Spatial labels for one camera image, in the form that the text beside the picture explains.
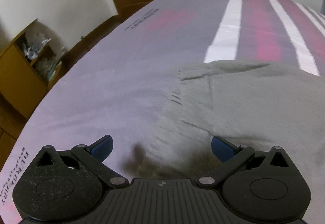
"purple bed sheet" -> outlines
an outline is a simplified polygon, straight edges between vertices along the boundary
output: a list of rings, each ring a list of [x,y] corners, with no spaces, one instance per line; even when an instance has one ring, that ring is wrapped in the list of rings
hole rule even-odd
[[[21,220],[12,190],[44,145],[66,150],[110,134],[114,149],[104,164],[132,178],[122,162],[152,134],[180,66],[254,59],[324,75],[324,51],[324,15],[290,0],[151,2],[102,39],[37,107],[0,173],[1,217],[6,224]]]

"brown floor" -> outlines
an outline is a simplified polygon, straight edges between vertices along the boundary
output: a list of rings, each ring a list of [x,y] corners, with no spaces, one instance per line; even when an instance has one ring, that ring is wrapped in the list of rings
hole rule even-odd
[[[117,16],[114,20],[107,23],[104,22],[102,25],[98,26],[95,30],[85,36],[76,46],[74,46],[65,56],[65,65],[68,70],[78,62],[87,52],[89,52],[101,39],[109,35],[120,23],[118,22]]]

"pink stripe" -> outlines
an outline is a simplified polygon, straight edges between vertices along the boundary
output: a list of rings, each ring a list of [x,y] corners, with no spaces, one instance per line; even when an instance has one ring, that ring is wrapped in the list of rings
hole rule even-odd
[[[256,59],[279,62],[281,50],[263,0],[250,0],[257,46]]]
[[[311,20],[290,0],[278,0],[291,17],[313,55],[318,70],[325,73],[325,38]]]

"wooden floor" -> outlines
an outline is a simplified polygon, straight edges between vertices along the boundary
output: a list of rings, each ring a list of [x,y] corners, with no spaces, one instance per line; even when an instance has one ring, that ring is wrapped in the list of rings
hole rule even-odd
[[[71,67],[76,62],[78,62],[78,60],[80,60],[87,52],[89,52],[101,39],[109,35],[119,24],[120,22],[117,16],[109,18],[103,24],[99,25],[96,29],[94,29],[87,36],[85,36],[71,50],[69,50],[67,54],[62,58],[62,61],[66,65],[68,70],[70,70]],[[25,124],[19,124],[19,126],[20,133]]]

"crosshair logo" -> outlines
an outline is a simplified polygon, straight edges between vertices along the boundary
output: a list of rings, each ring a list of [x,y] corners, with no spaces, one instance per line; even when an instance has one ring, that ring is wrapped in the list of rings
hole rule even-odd
[[[165,185],[167,185],[167,184],[166,184],[166,182],[160,182],[160,183],[158,183],[158,185],[160,185],[160,186],[165,186]]]

